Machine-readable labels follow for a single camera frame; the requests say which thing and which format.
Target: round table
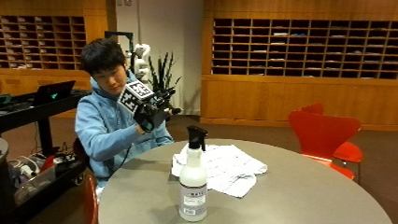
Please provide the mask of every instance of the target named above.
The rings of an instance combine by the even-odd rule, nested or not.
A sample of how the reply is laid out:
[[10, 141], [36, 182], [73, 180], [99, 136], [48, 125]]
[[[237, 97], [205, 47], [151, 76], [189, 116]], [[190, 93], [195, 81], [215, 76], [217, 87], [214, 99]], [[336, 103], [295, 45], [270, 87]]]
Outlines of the round table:
[[[235, 145], [267, 165], [243, 198], [210, 190], [207, 216], [198, 223], [391, 223], [379, 203], [343, 175], [319, 162], [269, 145], [205, 139]], [[189, 223], [178, 214], [179, 182], [171, 157], [186, 142], [157, 147], [129, 161], [110, 177], [99, 200], [101, 224]]]

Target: white wall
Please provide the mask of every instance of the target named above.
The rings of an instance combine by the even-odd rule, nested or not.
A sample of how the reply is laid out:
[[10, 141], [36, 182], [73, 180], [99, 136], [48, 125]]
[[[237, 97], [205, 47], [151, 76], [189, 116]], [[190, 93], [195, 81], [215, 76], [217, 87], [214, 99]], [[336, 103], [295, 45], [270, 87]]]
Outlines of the white wall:
[[[117, 31], [133, 32], [134, 45], [139, 43], [139, 21], [141, 44], [150, 46], [153, 62], [165, 52], [173, 51], [178, 60], [171, 68], [171, 82], [179, 76], [181, 80], [171, 104], [182, 109], [182, 114], [198, 115], [202, 0], [131, 0], [131, 6], [117, 0], [115, 10]], [[127, 49], [126, 38], [119, 37], [119, 42], [123, 50]]]

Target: chair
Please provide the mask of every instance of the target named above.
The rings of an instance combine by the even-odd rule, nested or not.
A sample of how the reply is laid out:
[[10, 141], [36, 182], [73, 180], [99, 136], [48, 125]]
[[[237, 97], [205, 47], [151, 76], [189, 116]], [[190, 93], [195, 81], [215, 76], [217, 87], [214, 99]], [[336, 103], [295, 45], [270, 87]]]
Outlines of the chair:
[[[315, 103], [312, 105], [307, 105], [300, 107], [302, 111], [323, 115], [323, 104]], [[343, 162], [343, 166], [347, 167], [347, 161], [356, 163], [358, 166], [358, 184], [360, 184], [360, 161], [363, 158], [362, 150], [359, 147], [351, 142], [344, 142], [338, 149], [335, 150], [332, 156]]]
[[77, 160], [84, 164], [85, 167], [87, 167], [89, 170], [91, 170], [89, 165], [89, 157], [85, 154], [85, 148], [78, 138], [76, 138], [73, 141], [72, 149]]
[[98, 223], [98, 204], [95, 194], [95, 180], [91, 175], [85, 178], [85, 224]]
[[334, 151], [358, 132], [358, 119], [296, 110], [290, 113], [288, 121], [298, 137], [300, 154], [330, 166], [348, 179], [354, 179], [351, 170], [336, 166], [331, 159]]

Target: mail slot shelf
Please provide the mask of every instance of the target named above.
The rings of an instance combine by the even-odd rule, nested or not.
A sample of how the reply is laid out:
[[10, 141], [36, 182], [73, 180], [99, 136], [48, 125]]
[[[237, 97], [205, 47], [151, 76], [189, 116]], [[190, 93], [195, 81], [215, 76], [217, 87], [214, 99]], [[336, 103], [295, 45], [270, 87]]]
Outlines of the mail slot shelf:
[[9, 55], [0, 58], [1, 68], [78, 69], [84, 17], [5, 15], [0, 29], [0, 52]]
[[398, 21], [214, 19], [211, 74], [398, 78]]

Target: person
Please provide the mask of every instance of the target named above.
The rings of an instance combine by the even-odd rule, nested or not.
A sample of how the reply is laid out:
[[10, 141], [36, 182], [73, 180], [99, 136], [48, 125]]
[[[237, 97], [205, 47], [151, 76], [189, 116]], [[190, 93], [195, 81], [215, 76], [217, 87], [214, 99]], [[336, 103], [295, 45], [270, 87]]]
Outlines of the person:
[[119, 44], [110, 38], [93, 40], [82, 49], [81, 67], [90, 74], [91, 93], [77, 104], [74, 132], [89, 157], [99, 198], [107, 178], [122, 164], [174, 140], [163, 122], [146, 133], [117, 103], [123, 85], [137, 80], [125, 68]]

